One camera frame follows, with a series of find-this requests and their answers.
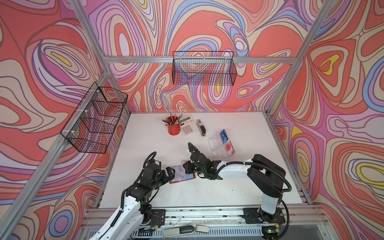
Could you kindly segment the white patterned credit card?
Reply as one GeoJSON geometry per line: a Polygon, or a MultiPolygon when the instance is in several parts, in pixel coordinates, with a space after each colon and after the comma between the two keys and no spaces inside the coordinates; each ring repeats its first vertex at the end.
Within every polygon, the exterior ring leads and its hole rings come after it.
{"type": "Polygon", "coordinates": [[[186,174],[185,169],[183,165],[177,165],[175,166],[175,181],[184,181],[187,179],[188,174],[186,174]]]}

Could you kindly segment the red leather card holder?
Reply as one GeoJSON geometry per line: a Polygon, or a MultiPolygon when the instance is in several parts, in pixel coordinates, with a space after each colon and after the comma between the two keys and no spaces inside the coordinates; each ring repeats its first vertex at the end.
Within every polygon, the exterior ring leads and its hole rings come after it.
{"type": "Polygon", "coordinates": [[[180,183],[196,178],[196,174],[187,174],[183,165],[171,166],[175,170],[175,177],[170,181],[170,184],[180,183]]]}

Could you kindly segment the clear plastic card tray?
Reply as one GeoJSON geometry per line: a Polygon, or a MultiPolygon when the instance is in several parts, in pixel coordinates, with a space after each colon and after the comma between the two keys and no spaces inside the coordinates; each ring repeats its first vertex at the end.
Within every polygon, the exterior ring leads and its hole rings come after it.
{"type": "Polygon", "coordinates": [[[208,144],[212,153],[213,160],[229,162],[233,156],[228,157],[225,150],[225,144],[220,139],[220,132],[208,138],[208,144]]]}

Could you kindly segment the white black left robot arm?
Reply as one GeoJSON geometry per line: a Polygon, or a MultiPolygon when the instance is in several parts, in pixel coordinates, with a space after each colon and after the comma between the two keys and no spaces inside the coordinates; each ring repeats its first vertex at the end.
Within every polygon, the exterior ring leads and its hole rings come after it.
{"type": "Polygon", "coordinates": [[[137,227],[151,221],[152,192],[175,177],[172,168],[162,169],[161,162],[155,160],[156,155],[152,152],[146,158],[138,178],[122,191],[119,208],[91,237],[92,240],[127,240],[137,227]]]}

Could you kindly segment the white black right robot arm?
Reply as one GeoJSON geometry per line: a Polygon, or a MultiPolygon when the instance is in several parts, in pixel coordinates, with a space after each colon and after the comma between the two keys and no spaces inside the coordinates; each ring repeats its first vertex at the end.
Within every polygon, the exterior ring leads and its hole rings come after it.
{"type": "Polygon", "coordinates": [[[248,224],[282,224],[286,220],[282,209],[284,193],[291,192],[292,186],[286,179],[286,171],[260,154],[251,160],[239,162],[211,161],[200,151],[192,151],[190,160],[183,164],[186,174],[201,174],[204,179],[224,180],[248,178],[263,193],[261,206],[244,209],[242,217],[248,224]]]}

